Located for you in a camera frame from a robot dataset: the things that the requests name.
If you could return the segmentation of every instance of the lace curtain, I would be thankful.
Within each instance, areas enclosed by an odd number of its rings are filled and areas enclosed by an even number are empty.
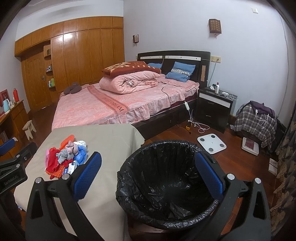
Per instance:
[[[281,185],[274,191],[278,201],[270,210],[272,236],[275,236],[285,224],[296,200],[296,103],[286,133],[276,153],[279,156],[277,178]]]

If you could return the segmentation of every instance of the gray table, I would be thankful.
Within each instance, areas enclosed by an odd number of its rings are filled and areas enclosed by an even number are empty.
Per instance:
[[[79,206],[104,240],[130,240],[126,215],[115,199],[117,172],[126,158],[141,147],[144,138],[129,124],[68,126],[54,129],[26,167],[28,180],[15,189],[16,203],[27,210],[34,180],[42,177],[47,181],[50,177],[44,171],[46,149],[59,148],[60,143],[69,135],[74,135],[75,140],[86,141],[88,157],[94,151],[102,156],[102,166],[85,198],[78,202]],[[55,199],[55,202],[67,231],[75,234],[59,199]]]

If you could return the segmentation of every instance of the trash can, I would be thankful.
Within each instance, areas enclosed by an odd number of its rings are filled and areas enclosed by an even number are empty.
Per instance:
[[[134,219],[164,230],[182,230],[217,207],[194,163],[196,144],[166,140],[143,146],[117,173],[116,199]]]

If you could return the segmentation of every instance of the red thermos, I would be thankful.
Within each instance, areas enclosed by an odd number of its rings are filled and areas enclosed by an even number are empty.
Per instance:
[[[16,102],[19,102],[20,101],[19,98],[18,98],[18,94],[17,94],[17,89],[16,88],[13,89],[13,97],[15,98],[15,101]]]

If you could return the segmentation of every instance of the small wooden stool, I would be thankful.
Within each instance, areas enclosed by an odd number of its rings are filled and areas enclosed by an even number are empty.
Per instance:
[[[28,140],[30,140],[30,137],[33,139],[32,131],[37,132],[33,123],[32,123],[32,120],[28,121],[25,124],[25,126],[22,128],[22,130],[25,131]]]

